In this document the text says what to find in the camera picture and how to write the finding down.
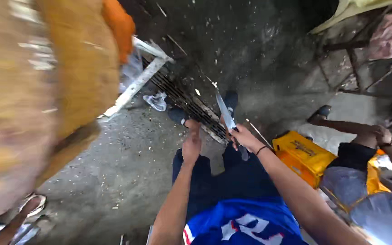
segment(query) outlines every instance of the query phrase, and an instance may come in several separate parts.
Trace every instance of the dark pants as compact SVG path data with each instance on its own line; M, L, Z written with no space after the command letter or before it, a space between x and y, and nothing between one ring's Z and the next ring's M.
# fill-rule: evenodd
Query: dark pants
M204 209L213 207L226 199L260 199L279 196L279 193L258 157L249 153L249 160L243 161L240 152L232 142L223 153L225 172L211 176L210 159L199 156L193 168L186 221ZM174 183L182 162L182 149L176 151L173 159L172 182Z

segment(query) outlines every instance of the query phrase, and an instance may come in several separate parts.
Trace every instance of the drain grate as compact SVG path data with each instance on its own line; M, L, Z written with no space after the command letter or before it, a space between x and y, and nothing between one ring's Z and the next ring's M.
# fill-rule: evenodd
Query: drain grate
M143 58L143 67L149 65L149 62ZM158 71L150 81L155 84L161 91L166 92L178 107L182 108L191 118L194 118L203 124L203 129L209 133L217 142L226 143L225 128L221 125L219 117L206 107L198 98L178 88L167 75L161 70Z

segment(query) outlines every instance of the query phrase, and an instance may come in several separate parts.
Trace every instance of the shoe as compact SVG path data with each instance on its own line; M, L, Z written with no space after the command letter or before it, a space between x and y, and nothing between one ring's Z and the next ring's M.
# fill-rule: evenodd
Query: shoe
M170 109L167 114L169 115L169 118L176 124L184 125L186 120L190 119L183 109L177 107Z
M328 118L329 113L331 112L332 106L330 105L324 105L320 107L317 111L315 111L306 121L308 123L312 123L313 119L317 115L322 115L325 117L325 119Z
M238 105L238 94L235 91L226 92L225 98L223 99L231 117L234 117L234 110Z

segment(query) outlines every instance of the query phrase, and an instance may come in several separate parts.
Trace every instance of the plastic bag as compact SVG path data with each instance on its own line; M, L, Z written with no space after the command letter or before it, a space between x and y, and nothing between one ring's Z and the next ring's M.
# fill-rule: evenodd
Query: plastic bag
M167 104L164 99L167 97L165 92L158 92L154 96L143 96L143 99L150 104L155 110L164 112Z
M120 68L119 92L123 93L143 72L142 56L137 48L128 56L128 63Z

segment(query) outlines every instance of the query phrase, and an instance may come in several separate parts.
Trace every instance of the foot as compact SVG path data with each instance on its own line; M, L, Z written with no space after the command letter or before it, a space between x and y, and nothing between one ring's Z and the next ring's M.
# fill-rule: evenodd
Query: foot
M185 127L188 128L186 125L186 122L190 119L190 117L184 112L183 109L181 108L172 108L170 109L167 114L169 115L169 118L175 122L176 124L181 124Z
M329 113L331 112L332 106L324 105L320 107L316 112L314 112L310 118L308 118L307 122L313 125L319 125L321 120L326 120L328 118Z
M223 99L225 102L226 107L228 108L228 111L230 111L231 117L234 117L234 110L238 105L238 94L235 91L228 91L226 92L225 99Z
M28 201L25 206L22 208L20 211L21 213L28 215L30 214L34 209L36 209L41 203L40 197L35 197L32 198L30 201Z

